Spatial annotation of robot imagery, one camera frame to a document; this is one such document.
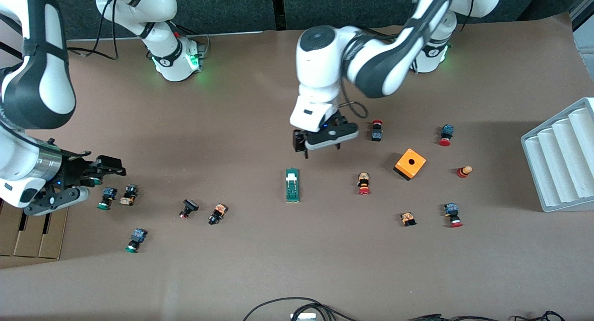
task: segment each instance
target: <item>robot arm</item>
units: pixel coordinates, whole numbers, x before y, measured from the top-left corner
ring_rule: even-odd
[[[176,37],[166,21],[177,13],[176,0],[95,0],[109,21],[128,29],[153,55],[157,71],[166,80],[178,82],[201,71],[197,43]]]
[[[44,215],[87,199],[85,186],[125,175],[121,161],[95,162],[39,141],[24,129],[63,126],[76,107],[56,0],[0,0],[0,19],[23,36],[23,62],[0,69],[0,198],[25,214]]]
[[[58,128],[76,107],[56,0],[0,0],[0,13],[21,23],[23,62],[2,76],[1,118],[12,128]]]
[[[340,81],[346,78],[370,98],[391,95],[411,67],[434,70],[456,27],[451,9],[469,12],[467,0],[414,0],[416,8],[391,43],[347,26],[313,27],[297,43],[299,97],[291,114],[295,151],[339,145],[354,139],[358,127],[339,112]],[[498,0],[478,0],[472,14],[486,14]]]

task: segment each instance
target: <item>black cable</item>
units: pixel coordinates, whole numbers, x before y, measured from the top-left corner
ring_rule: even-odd
[[[344,319],[347,319],[348,321],[358,321],[357,319],[353,319],[352,317],[348,317],[347,315],[344,315],[343,313],[338,312],[335,309],[329,308],[328,306],[325,305],[321,305],[323,306],[323,308],[331,311],[332,313],[335,313],[336,315],[339,315],[340,317],[343,317]]]
[[[21,27],[21,25],[14,19],[6,15],[0,14],[0,21],[6,23],[6,25],[8,25],[14,31],[18,32],[21,36],[23,35],[23,27]]]
[[[550,321],[550,319],[549,319],[550,315],[554,315],[554,316],[558,317],[560,321],[565,321],[565,319],[563,319],[563,317],[561,315],[558,315],[556,312],[553,312],[552,310],[548,310],[541,317],[535,317],[533,319],[527,319],[526,317],[522,317],[519,315],[514,315],[512,317],[514,318],[513,321],[518,321],[518,320],[520,320],[520,321]]]
[[[326,321],[326,317],[324,314],[328,315],[329,317],[329,312],[327,312],[326,310],[324,312],[322,312],[322,310],[318,307],[319,304],[306,304],[305,306],[301,306],[300,308],[297,308],[295,310],[295,312],[293,312],[293,317],[291,317],[291,321],[297,321],[297,319],[299,319],[299,315],[301,315],[301,313],[305,312],[308,309],[314,309],[316,311],[318,311],[318,314],[321,315],[322,317],[322,321]]]
[[[287,296],[286,298],[278,298],[278,299],[268,300],[267,302],[262,302],[258,306],[252,308],[252,310],[244,317],[243,321],[246,321],[248,319],[248,317],[250,317],[250,315],[252,315],[252,313],[254,313],[255,310],[257,310],[258,308],[261,308],[262,306],[266,306],[267,304],[272,304],[273,302],[282,302],[284,300],[307,300],[308,302],[315,302],[316,304],[319,304],[318,301],[313,300],[312,298],[305,298],[303,296]]]
[[[370,29],[369,27],[365,26],[357,26],[357,28],[361,29],[366,33],[373,34],[374,38],[377,40],[395,40],[398,37],[398,33],[386,34],[379,31],[375,31],[374,29]]]
[[[65,158],[82,158],[83,156],[89,156],[91,155],[91,152],[88,150],[85,150],[85,152],[83,154],[76,154],[73,152],[70,152],[68,150],[55,150],[54,148],[51,147],[47,147],[47,146],[43,146],[43,145],[39,145],[38,143],[34,142],[34,141],[30,141],[29,139],[23,137],[22,135],[19,135],[19,133],[16,133],[15,131],[13,131],[13,129],[10,129],[8,126],[4,125],[3,122],[0,122],[0,126],[2,126],[2,128],[10,133],[11,135],[13,135],[13,137],[16,137],[17,139],[21,140],[21,141],[25,141],[26,143],[28,143],[29,145],[33,145],[37,148],[40,148],[42,150],[47,150],[47,152],[51,152],[53,154],[58,154],[60,156],[63,156]]]
[[[5,50],[6,52],[8,52],[8,54],[12,55],[13,57],[23,60],[23,54],[21,52],[4,44],[3,42],[0,42],[0,50]]]
[[[456,317],[456,319],[452,319],[452,321],[462,321],[462,320],[499,321],[496,319],[489,319],[488,317],[482,317],[482,316],[459,316],[459,317]]]
[[[462,30],[464,30],[464,27],[466,27],[466,24],[468,23],[468,19],[471,18],[472,9],[474,8],[474,6],[475,6],[475,0],[471,0],[471,8],[468,11],[468,15],[466,15],[464,24],[462,24],[462,27],[460,28],[460,31],[458,31],[458,32],[462,32]]]
[[[344,72],[346,71],[345,67],[344,67],[344,61],[346,56],[348,55],[349,49],[351,47],[352,44],[354,44],[358,39],[358,36],[353,37],[345,46],[344,51],[342,53],[342,62],[340,65],[340,90],[342,91],[342,95],[344,96],[344,101],[346,103],[346,105],[349,106],[349,109],[351,110],[351,112],[353,112],[353,114],[355,116],[357,116],[358,118],[361,119],[365,119],[369,116],[369,111],[367,110],[367,107],[365,107],[365,105],[363,105],[362,103],[359,103],[357,101],[351,101],[346,93],[346,88],[344,87]],[[359,107],[361,107],[361,109],[363,109],[363,114],[359,114],[359,112],[357,112],[357,110],[355,110],[355,108],[353,107],[353,105],[358,105]]]
[[[175,27],[182,29],[187,34],[197,34],[200,35],[198,32],[188,29],[187,27],[181,26],[179,24],[174,24]]]
[[[97,51],[97,46],[99,44],[99,40],[101,37],[101,29],[103,27],[103,19],[105,16],[105,12],[108,8],[108,5],[111,3],[111,1],[113,1],[113,7],[112,7],[112,38],[113,38],[113,50],[115,51],[115,57],[110,57],[105,53],[101,53],[99,51]],[[110,60],[118,60],[119,59],[119,53],[117,52],[117,42],[116,42],[116,36],[115,36],[115,5],[117,3],[117,0],[108,0],[108,2],[105,4],[105,6],[103,7],[103,10],[101,12],[101,19],[99,20],[99,28],[97,30],[97,37],[95,38],[95,46],[93,46],[93,48],[91,50],[87,49],[87,48],[80,48],[80,47],[69,47],[68,50],[74,54],[80,55],[81,57],[88,57],[91,54],[98,54],[102,57],[105,57],[107,59]]]

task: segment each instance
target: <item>cardboard divider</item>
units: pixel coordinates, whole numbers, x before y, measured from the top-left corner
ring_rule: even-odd
[[[0,199],[0,256],[13,254],[22,213],[21,209],[6,205]]]
[[[68,209],[40,217],[0,199],[0,269],[55,262],[60,258]]]
[[[62,249],[62,237],[66,227],[66,209],[61,209],[49,214],[47,234],[43,234],[38,257],[58,259]]]
[[[14,247],[15,256],[37,257],[43,236],[45,217],[29,216],[23,231],[19,231],[17,245]]]

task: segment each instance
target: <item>gray backdrop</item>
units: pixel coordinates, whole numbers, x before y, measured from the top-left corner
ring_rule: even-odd
[[[58,0],[64,13],[68,39],[94,38],[99,14],[95,0]],[[199,33],[230,33],[274,30],[272,0],[177,0],[174,22]],[[500,0],[497,8],[483,19],[469,23],[541,19],[566,12],[574,0]],[[412,4],[410,0],[284,0],[287,29],[306,29],[329,24],[384,27],[402,25]],[[104,24],[102,37],[110,37],[110,22]],[[132,34],[118,27],[118,37]]]

